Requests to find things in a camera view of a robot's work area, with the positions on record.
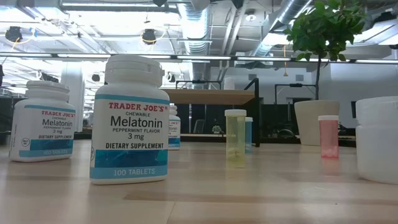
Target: plant pot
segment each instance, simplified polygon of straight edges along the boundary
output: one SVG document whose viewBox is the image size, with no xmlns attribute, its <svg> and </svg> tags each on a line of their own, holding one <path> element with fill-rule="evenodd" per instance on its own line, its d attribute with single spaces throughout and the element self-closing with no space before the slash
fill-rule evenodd
<svg viewBox="0 0 398 224">
<path fill-rule="evenodd" d="M 301 144 L 319 146 L 319 121 L 321 115 L 338 115 L 340 104 L 331 100 L 302 101 L 294 104 Z"/>
</svg>

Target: green leaves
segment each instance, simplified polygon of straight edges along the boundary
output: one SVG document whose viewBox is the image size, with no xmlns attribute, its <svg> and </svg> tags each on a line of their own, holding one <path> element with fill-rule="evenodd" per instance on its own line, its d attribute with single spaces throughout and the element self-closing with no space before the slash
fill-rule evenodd
<svg viewBox="0 0 398 224">
<path fill-rule="evenodd" d="M 305 53 L 301 53 L 297 56 L 296 61 L 299 61 L 305 57 Z"/>
<path fill-rule="evenodd" d="M 311 53 L 306 53 L 305 54 L 305 59 L 309 62 L 310 61 L 310 58 L 311 58 Z"/>
<path fill-rule="evenodd" d="M 325 12 L 325 5 L 323 2 L 316 1 L 314 3 L 314 5 L 315 5 L 315 9 L 317 10 L 317 13 L 321 14 L 321 13 Z"/>
<path fill-rule="evenodd" d="M 328 0 L 328 6 L 334 10 L 337 10 L 340 6 L 340 3 L 336 0 Z"/>
<path fill-rule="evenodd" d="M 342 62 L 345 62 L 345 61 L 346 61 L 346 57 L 345 57 L 344 55 L 342 55 L 342 54 L 339 54 L 339 55 L 338 55 L 338 58 L 339 58 L 339 60 L 341 60 Z"/>
<path fill-rule="evenodd" d="M 303 52 L 297 60 L 310 60 L 312 54 L 331 61 L 345 59 L 340 52 L 346 50 L 347 42 L 353 44 L 354 36 L 362 32 L 364 13 L 358 5 L 345 6 L 346 0 L 341 1 L 328 0 L 328 8 L 321 1 L 315 1 L 310 13 L 301 13 L 292 28 L 284 31 L 287 40 L 293 43 L 293 50 Z"/>
</svg>

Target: column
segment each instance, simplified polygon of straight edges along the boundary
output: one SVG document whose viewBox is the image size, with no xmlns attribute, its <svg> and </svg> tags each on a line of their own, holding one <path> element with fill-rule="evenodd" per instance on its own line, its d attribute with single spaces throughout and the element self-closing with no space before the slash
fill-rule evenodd
<svg viewBox="0 0 398 224">
<path fill-rule="evenodd" d="M 61 83 L 69 87 L 69 103 L 76 109 L 75 132 L 82 132 L 85 79 L 80 62 L 63 63 Z"/>
</svg>

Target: pink pill vial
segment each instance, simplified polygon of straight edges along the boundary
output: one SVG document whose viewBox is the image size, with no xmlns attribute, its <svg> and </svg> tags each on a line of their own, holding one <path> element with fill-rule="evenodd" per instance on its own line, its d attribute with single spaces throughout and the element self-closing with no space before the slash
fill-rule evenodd
<svg viewBox="0 0 398 224">
<path fill-rule="evenodd" d="M 338 116 L 319 116 L 321 157 L 338 159 Z"/>
</svg>

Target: melatonin bottle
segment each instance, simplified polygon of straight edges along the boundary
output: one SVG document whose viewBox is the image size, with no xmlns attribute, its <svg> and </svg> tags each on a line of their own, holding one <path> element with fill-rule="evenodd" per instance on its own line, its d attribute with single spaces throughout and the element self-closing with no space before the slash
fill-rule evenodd
<svg viewBox="0 0 398 224">
<path fill-rule="evenodd" d="M 177 116 L 177 106 L 170 105 L 169 150 L 180 149 L 181 119 Z"/>
<path fill-rule="evenodd" d="M 75 108 L 69 88 L 60 83 L 28 81 L 27 100 L 15 104 L 10 160 L 39 162 L 72 155 Z"/>
<path fill-rule="evenodd" d="M 128 184 L 167 176 L 169 105 L 160 63 L 115 55 L 106 64 L 108 85 L 95 95 L 90 179 Z"/>
</svg>

